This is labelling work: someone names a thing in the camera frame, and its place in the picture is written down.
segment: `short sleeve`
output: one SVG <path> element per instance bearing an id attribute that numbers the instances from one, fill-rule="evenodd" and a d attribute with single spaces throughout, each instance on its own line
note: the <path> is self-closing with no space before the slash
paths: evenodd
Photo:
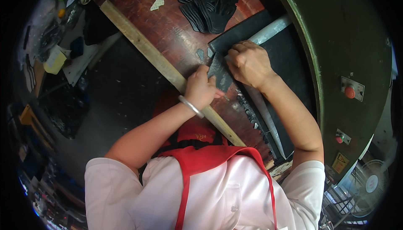
<path id="1" fill-rule="evenodd" d="M 324 165 L 317 160 L 301 163 L 285 178 L 281 187 L 290 202 L 297 229 L 318 229 L 324 183 Z"/>
<path id="2" fill-rule="evenodd" d="M 88 229 L 129 229 L 131 207 L 143 187 L 123 163 L 94 158 L 85 168 L 85 210 Z"/>

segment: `silver bracelet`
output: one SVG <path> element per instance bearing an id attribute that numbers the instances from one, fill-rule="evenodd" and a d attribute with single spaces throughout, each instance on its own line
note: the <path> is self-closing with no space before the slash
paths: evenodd
<path id="1" fill-rule="evenodd" d="M 186 100 L 183 95 L 178 96 L 180 102 L 182 102 L 185 106 L 193 110 L 199 118 L 203 118 L 204 114 L 200 112 L 193 104 L 191 104 L 188 100 Z"/>

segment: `red button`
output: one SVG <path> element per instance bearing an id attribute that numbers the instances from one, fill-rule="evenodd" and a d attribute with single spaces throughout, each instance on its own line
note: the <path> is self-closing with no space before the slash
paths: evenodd
<path id="1" fill-rule="evenodd" d="M 343 138 L 341 138 L 341 137 L 336 137 L 336 141 L 337 141 L 338 143 L 343 143 Z"/>
<path id="2" fill-rule="evenodd" d="M 355 91 L 354 91 L 354 89 L 353 89 L 351 86 L 347 86 L 347 87 L 344 89 L 344 93 L 345 93 L 345 95 L 347 96 L 347 98 L 352 99 L 352 98 L 355 97 Z"/>

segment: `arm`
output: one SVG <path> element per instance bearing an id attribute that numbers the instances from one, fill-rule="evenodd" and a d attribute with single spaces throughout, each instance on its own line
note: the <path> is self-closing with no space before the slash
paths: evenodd
<path id="1" fill-rule="evenodd" d="M 320 129 L 313 116 L 270 66 L 267 52 L 247 40 L 228 51 L 235 79 L 258 89 L 270 102 L 295 146 L 293 169 L 308 160 L 323 161 Z"/>
<path id="2" fill-rule="evenodd" d="M 216 88 L 215 76 L 207 78 L 208 69 L 208 66 L 199 66 L 198 70 L 188 78 L 184 96 L 198 110 L 208 106 L 214 98 L 224 96 L 224 93 Z M 122 162 L 138 176 L 138 169 L 184 122 L 194 115 L 191 109 L 183 103 L 178 103 L 129 131 L 114 143 L 105 157 Z"/>

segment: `green machine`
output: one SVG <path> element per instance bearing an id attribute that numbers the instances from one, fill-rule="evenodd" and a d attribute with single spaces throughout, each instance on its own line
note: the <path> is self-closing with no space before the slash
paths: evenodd
<path id="1" fill-rule="evenodd" d="M 314 80 L 326 176 L 338 183 L 366 149 L 391 83 L 392 48 L 369 0 L 280 0 Z"/>

